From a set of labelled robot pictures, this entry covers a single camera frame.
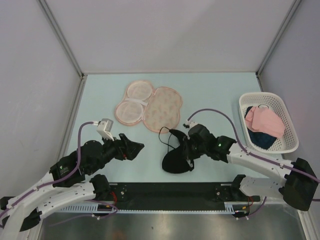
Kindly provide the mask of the black bra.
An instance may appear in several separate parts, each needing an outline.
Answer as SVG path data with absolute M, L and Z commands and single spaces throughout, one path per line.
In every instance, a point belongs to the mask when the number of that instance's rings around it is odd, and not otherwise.
M 179 142 L 178 147 L 171 146 L 169 140 L 167 143 L 161 141 L 160 133 L 163 128 L 167 129 L 172 136 L 177 138 Z M 169 129 L 166 126 L 163 126 L 159 131 L 158 138 L 161 143 L 167 145 L 167 153 L 163 157 L 161 164 L 161 167 L 165 172 L 170 174 L 183 174 L 194 170 L 194 161 L 187 158 L 188 137 L 185 133 L 177 129 Z

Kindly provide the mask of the pink patterned laundry bag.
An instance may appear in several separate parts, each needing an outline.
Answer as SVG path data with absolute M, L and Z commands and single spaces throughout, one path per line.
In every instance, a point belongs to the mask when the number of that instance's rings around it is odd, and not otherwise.
M 165 86 L 154 88 L 148 80 L 136 80 L 127 86 L 114 115 L 125 126 L 142 122 L 149 131 L 158 133 L 162 127 L 177 127 L 182 105 L 183 98 L 176 90 Z

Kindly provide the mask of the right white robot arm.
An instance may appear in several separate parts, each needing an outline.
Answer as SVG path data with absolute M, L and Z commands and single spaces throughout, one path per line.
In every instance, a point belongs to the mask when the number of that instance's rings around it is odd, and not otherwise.
M 275 159 L 243 146 L 236 138 L 215 137 L 202 124 L 185 124 L 187 136 L 183 138 L 183 156 L 188 163 L 203 155 L 214 161 L 239 165 L 251 169 L 263 178 L 237 176 L 230 188 L 231 196 L 242 201 L 247 196 L 283 199 L 289 206 L 308 211 L 319 185 L 310 164 L 298 158 L 295 161 Z

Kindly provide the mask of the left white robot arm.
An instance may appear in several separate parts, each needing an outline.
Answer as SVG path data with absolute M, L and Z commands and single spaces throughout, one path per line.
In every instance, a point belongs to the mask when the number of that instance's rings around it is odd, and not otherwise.
M 87 141 L 62 157 L 34 186 L 16 197 L 2 197 L 1 228 L 12 216 L 18 216 L 18 229 L 23 232 L 55 211 L 82 201 L 104 201 L 111 193 L 107 177 L 98 174 L 111 160 L 134 160 L 143 143 L 119 134 L 115 140 Z

